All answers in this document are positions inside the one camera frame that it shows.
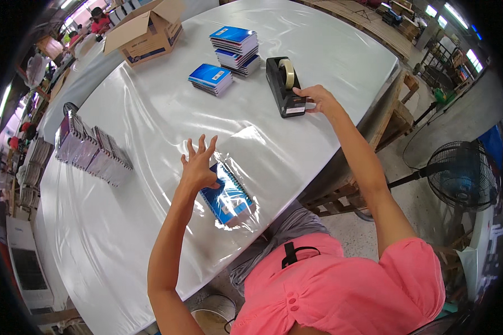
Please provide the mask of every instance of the pink blouse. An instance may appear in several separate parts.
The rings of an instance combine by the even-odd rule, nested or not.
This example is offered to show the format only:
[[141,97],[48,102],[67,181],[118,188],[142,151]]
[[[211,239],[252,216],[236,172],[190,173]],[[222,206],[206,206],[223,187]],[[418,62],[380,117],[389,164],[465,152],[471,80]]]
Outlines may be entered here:
[[335,334],[408,334],[432,321],[445,300],[432,247],[420,238],[390,245],[377,263],[345,258],[328,234],[291,240],[298,262],[281,269],[283,245],[245,281],[246,303],[231,334],[287,334],[294,322]]

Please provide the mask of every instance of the stack of paper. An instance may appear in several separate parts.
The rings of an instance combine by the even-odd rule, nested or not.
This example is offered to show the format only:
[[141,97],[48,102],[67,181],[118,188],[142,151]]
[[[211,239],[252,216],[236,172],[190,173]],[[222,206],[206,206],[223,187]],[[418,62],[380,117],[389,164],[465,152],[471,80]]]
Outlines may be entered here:
[[215,97],[222,94],[233,82],[231,72],[218,66],[201,64],[190,76],[188,81],[195,88],[204,90]]
[[225,26],[209,37],[223,68],[248,77],[259,67],[259,44],[255,31]]

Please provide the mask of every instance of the tape roll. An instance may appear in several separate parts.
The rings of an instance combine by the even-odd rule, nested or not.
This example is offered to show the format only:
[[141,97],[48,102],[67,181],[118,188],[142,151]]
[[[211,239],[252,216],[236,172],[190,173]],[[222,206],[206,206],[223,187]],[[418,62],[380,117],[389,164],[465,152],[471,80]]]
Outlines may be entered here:
[[285,68],[285,73],[287,74],[285,89],[292,90],[292,87],[295,85],[295,69],[292,67],[291,61],[289,59],[280,60],[278,68]]

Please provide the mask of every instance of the woman's right hand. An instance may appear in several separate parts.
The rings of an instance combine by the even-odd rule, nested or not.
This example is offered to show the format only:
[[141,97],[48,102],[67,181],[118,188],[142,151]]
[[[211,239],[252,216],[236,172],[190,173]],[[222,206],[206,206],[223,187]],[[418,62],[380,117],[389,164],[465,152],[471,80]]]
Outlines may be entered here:
[[328,113],[333,113],[341,107],[330,91],[326,90],[322,85],[311,86],[303,90],[293,87],[292,90],[301,97],[310,97],[313,99],[316,106],[313,109],[307,109],[306,112],[308,113],[321,112],[328,115]]

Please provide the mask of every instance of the box flap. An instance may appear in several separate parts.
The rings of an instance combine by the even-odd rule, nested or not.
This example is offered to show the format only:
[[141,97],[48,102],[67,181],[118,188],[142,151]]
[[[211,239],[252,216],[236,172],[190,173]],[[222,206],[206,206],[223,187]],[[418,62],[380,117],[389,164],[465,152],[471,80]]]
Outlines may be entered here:
[[105,55],[145,34],[148,31],[150,14],[150,12],[143,13],[108,33],[105,42]]
[[182,0],[164,0],[153,11],[169,23],[175,23],[181,18],[181,13],[186,9]]

